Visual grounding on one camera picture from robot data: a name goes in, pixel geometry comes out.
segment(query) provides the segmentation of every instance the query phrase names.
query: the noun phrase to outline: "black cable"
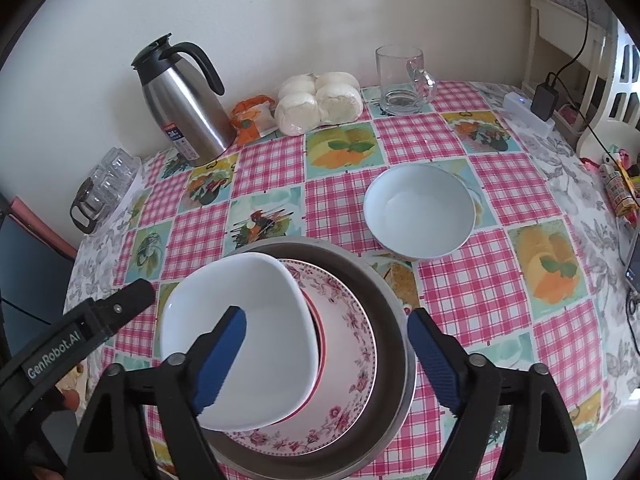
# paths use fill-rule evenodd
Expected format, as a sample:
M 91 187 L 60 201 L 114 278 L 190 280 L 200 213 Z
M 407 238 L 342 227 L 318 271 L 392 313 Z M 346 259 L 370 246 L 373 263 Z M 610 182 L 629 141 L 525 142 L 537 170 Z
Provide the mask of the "black cable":
M 607 155 L 609 155 L 610 160 L 615 162 L 615 159 L 613 158 L 613 155 L 611 155 L 609 150 L 604 147 L 604 144 L 598 138 L 598 136 L 596 135 L 596 132 L 593 131 L 593 128 L 591 127 L 590 121 L 587 120 L 587 118 L 584 116 L 584 114 L 580 111 L 580 108 L 578 107 L 578 105 L 575 103 L 574 99 L 571 97 L 571 94 L 569 94 L 569 91 L 568 91 L 566 85 L 564 84 L 564 82 L 562 81 L 562 79 L 560 79 L 558 77 L 558 74 L 553 74 L 553 75 L 556 77 L 555 80 L 558 81 L 562 85 L 562 88 L 564 88 L 564 91 L 566 92 L 566 95 L 567 95 L 569 101 L 574 106 L 574 108 L 576 110 L 578 110 L 578 113 L 580 114 L 580 117 L 582 117 L 582 120 L 586 124 L 587 128 L 589 129 L 589 131 L 591 132 L 593 137 L 598 141 L 598 144 L 600 145 L 600 147 L 604 150 L 605 153 L 607 153 Z M 623 178 L 622 181 L 625 183 L 627 189 L 631 193 L 631 196 L 634 198 L 634 200 L 636 201 L 636 204 L 638 204 L 638 207 L 640 208 L 640 203 L 638 202 L 638 199 L 636 198 L 636 194 L 635 194 L 634 190 L 629 188 L 628 183 L 626 182 L 625 178 Z M 631 332 L 631 339 L 633 340 L 634 347 L 636 348 L 636 352 L 640 356 L 640 349 L 638 348 L 638 342 L 636 341 L 636 332 L 634 331 L 634 329 L 633 329 L 633 327 L 631 325 L 631 318 L 633 316 L 635 316 L 636 311 L 638 310 L 638 303 L 640 303 L 640 296 L 637 296 L 635 294 L 635 292 L 633 291 L 633 289 L 631 289 L 631 287 L 629 287 L 629 290 L 626 293 L 626 301 L 625 301 L 626 323 L 629 325 L 629 332 Z
M 636 315 L 636 312 L 638 311 L 639 302 L 640 302 L 640 298 L 635 294 L 634 290 L 631 287 L 629 287 L 629 290 L 626 293 L 626 301 L 625 301 L 626 323 L 629 325 L 629 331 L 631 332 L 631 339 L 634 342 L 636 353 L 640 356 L 640 349 L 638 349 L 638 342 L 636 341 L 636 332 L 634 331 L 634 328 L 631 326 L 631 318 Z
M 6 300 L 5 298 L 2 298 L 1 296 L 0 296 L 0 301 L 2 301 L 3 303 L 6 303 L 9 306 L 12 306 L 15 310 L 18 310 L 19 312 L 21 312 L 21 313 L 23 313 L 23 314 L 25 314 L 25 315 L 27 315 L 29 317 L 32 317 L 33 319 L 35 319 L 35 320 L 37 320 L 39 322 L 42 322 L 42 323 L 44 323 L 46 325 L 51 325 L 51 323 L 49 321 L 46 321 L 46 320 L 42 319 L 41 317 L 38 317 L 35 314 L 32 314 L 31 312 L 27 312 L 26 310 L 21 309 L 19 306 L 13 304 L 11 301 Z
M 564 70 L 565 68 L 567 68 L 567 67 L 571 66 L 573 63 L 575 63 L 578 60 L 578 58 L 582 55 L 582 53 L 584 51 L 584 47 L 587 45 L 587 38 L 589 36 L 589 5 L 587 4 L 587 0 L 584 0 L 584 10 L 585 10 L 585 14 L 587 15 L 587 26 L 584 29 L 584 39 L 582 40 L 582 46 L 580 47 L 580 50 L 578 51 L 578 54 L 576 54 L 573 58 L 571 58 L 568 61 L 568 63 L 565 63 L 564 65 L 562 65 L 560 67 L 560 70 L 556 71 L 556 74 L 555 74 L 556 78 L 551 83 L 551 88 L 556 86 L 556 79 L 562 73 L 562 70 Z

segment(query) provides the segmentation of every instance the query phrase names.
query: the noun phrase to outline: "power adapter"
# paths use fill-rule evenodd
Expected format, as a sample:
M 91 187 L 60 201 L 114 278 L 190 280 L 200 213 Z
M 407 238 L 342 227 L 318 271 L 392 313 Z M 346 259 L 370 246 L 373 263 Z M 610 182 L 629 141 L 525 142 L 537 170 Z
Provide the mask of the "power adapter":
M 547 81 L 536 87 L 536 93 L 531 102 L 531 111 L 543 121 L 548 121 L 554 114 L 558 104 L 558 91 Z

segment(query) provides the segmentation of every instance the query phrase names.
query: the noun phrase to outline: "glass mug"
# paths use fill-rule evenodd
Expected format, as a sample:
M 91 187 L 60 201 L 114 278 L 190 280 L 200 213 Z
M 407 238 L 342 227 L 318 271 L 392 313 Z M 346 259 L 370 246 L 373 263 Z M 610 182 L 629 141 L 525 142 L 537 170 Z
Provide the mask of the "glass mug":
M 433 101 L 438 84 L 424 69 L 424 54 L 415 46 L 385 45 L 376 50 L 380 108 L 410 115 Z
M 122 201 L 139 166 L 140 160 L 122 149 L 112 148 L 91 170 L 71 203 L 69 215 L 75 226 L 85 234 L 93 233 L 98 222 L 107 218 Z M 74 216 L 75 208 L 82 221 Z

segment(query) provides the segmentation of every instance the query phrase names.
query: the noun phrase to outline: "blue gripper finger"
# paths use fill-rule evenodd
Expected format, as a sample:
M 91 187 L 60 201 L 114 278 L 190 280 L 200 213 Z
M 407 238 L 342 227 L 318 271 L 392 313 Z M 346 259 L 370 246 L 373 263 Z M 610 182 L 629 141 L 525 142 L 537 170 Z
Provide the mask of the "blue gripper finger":
M 438 402 L 453 413 L 458 413 L 462 407 L 458 375 L 420 318 L 418 310 L 409 314 L 407 333 Z
M 197 415 L 215 402 L 229 369 L 238 355 L 245 334 L 246 315 L 238 308 L 225 331 L 211 348 L 197 375 L 193 396 L 193 407 Z

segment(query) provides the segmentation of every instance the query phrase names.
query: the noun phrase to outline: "glass mug handle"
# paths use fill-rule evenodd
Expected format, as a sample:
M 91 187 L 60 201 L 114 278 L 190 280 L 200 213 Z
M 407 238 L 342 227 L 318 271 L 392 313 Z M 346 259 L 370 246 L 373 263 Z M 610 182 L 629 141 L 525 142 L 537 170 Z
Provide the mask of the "glass mug handle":
M 425 103 L 436 98 L 438 82 L 423 68 L 418 68 L 413 60 L 406 64 L 409 78 L 414 82 L 414 89 Z

